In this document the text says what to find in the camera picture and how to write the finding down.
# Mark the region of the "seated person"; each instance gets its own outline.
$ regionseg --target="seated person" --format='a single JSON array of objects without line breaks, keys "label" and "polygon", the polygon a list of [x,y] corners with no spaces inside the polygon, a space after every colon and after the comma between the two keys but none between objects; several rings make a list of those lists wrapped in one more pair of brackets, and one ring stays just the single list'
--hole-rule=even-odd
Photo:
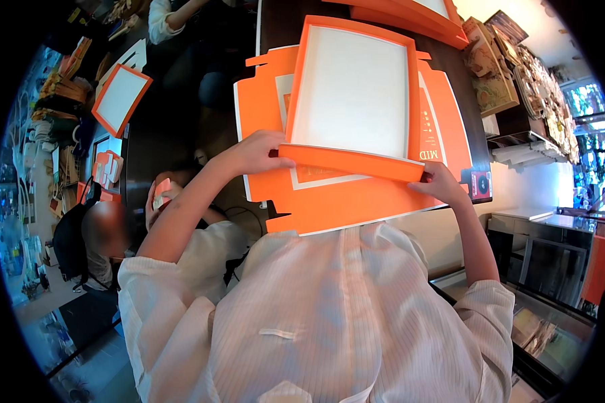
[{"label": "seated person", "polygon": [[[164,203],[160,208],[153,210],[156,185],[169,178],[171,189],[162,192],[160,196],[172,200],[181,193],[200,169],[201,166],[199,169],[195,167],[157,175],[146,201],[146,229],[149,232],[161,212],[171,203]],[[224,276],[228,269],[227,262],[241,260],[247,253],[248,247],[244,230],[228,221],[226,215],[217,207],[210,205],[177,262],[180,279],[194,294],[206,295],[210,301],[218,303],[226,295]]]},{"label": "seated person", "polygon": [[202,106],[215,109],[232,106],[232,79],[255,41],[249,14],[225,3],[153,0],[148,16],[148,73],[165,90],[196,88]]},{"label": "seated person", "polygon": [[81,227],[88,259],[86,286],[96,291],[118,288],[116,273],[126,257],[133,228],[125,206],[119,203],[99,202],[88,210]]}]

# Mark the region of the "hand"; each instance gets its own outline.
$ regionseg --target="hand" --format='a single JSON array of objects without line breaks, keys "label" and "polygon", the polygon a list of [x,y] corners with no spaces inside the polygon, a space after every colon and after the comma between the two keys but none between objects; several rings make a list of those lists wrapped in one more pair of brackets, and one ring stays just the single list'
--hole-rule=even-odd
[{"label": "hand", "polygon": [[155,217],[159,215],[159,210],[152,209],[152,202],[155,200],[155,189],[157,184],[153,181],[148,191],[148,199],[146,200],[146,231],[150,232],[150,223],[155,220]]},{"label": "hand", "polygon": [[284,133],[273,130],[258,130],[249,137],[227,149],[214,160],[223,161],[221,166],[232,177],[249,173],[260,173],[277,168],[294,168],[296,163],[289,158],[269,157],[269,151],[278,149],[285,142]]},{"label": "hand", "polygon": [[453,208],[463,203],[471,203],[464,189],[443,163],[425,161],[424,172],[428,182],[408,183],[410,189],[430,195]]}]

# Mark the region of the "cable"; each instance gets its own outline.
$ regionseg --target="cable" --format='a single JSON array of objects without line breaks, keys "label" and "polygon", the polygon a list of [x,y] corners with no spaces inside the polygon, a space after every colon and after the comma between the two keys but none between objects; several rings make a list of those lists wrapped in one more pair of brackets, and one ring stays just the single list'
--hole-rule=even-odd
[{"label": "cable", "polygon": [[226,214],[227,211],[233,210],[234,208],[241,208],[245,212],[251,213],[255,217],[255,219],[258,220],[258,225],[260,226],[260,236],[261,237],[265,236],[265,231],[263,230],[263,227],[262,227],[262,221],[260,221],[260,218],[255,213],[253,213],[251,210],[249,210],[248,208],[240,207],[240,206],[229,207],[224,211],[224,213]]}]

